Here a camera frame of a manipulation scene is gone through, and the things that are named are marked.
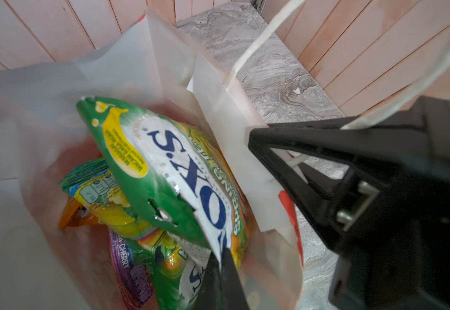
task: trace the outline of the white string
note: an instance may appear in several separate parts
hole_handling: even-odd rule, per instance
[[[237,60],[237,62],[232,67],[232,70],[228,74],[228,76],[225,78],[225,81],[223,82],[223,85],[225,86],[225,89],[228,89],[230,87],[230,84],[232,84],[233,79],[237,75],[237,72],[242,68],[242,66],[246,63],[247,59],[253,55],[254,52],[256,52],[257,49],[263,43],[268,40],[268,38],[272,35],[272,33],[277,30],[277,28],[284,22],[284,20],[287,19],[287,17],[290,16],[292,12],[294,12],[295,9],[297,9],[301,4],[303,4],[306,0],[290,0],[284,7],[275,15],[275,17],[272,18],[271,22],[268,24],[268,26],[263,30],[263,32],[259,35],[259,37],[254,40],[254,42],[246,49],[244,54]]]
[[[341,129],[365,129],[387,119],[389,116],[399,111],[399,109],[413,97],[421,94],[424,90],[426,90],[427,87],[429,87],[435,80],[437,80],[437,78],[449,67],[450,44],[445,48],[437,62],[432,66],[428,73],[411,84],[401,94],[397,95],[394,100],[391,100],[387,104],[375,108],[367,114],[358,117],[354,121],[342,126]]]

